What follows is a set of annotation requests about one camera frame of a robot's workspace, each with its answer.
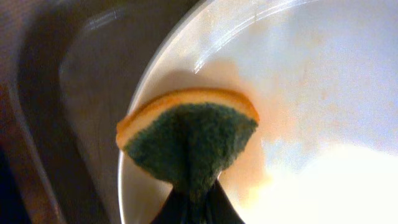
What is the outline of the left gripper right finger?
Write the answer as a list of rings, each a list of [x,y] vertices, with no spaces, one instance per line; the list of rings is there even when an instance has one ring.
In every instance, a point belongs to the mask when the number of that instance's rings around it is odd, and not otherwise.
[[[205,218],[207,224],[244,224],[218,180],[206,195]]]

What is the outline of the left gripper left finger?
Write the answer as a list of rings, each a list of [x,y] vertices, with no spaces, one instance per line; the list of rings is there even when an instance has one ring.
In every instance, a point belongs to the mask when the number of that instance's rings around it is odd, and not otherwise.
[[[184,224],[187,221],[187,196],[172,189],[151,224]]]

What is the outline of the green and orange sponge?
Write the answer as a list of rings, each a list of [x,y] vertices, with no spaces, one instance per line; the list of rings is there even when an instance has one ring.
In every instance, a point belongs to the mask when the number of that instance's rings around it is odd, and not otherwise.
[[[245,95],[189,88],[126,116],[117,125],[116,143],[141,169],[197,202],[244,151],[258,124]]]

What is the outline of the white plate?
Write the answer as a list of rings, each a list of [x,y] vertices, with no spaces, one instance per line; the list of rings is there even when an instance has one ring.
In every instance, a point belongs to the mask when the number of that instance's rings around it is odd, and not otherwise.
[[[397,222],[397,2],[203,1],[129,105],[247,94],[261,125],[220,180],[246,223]]]

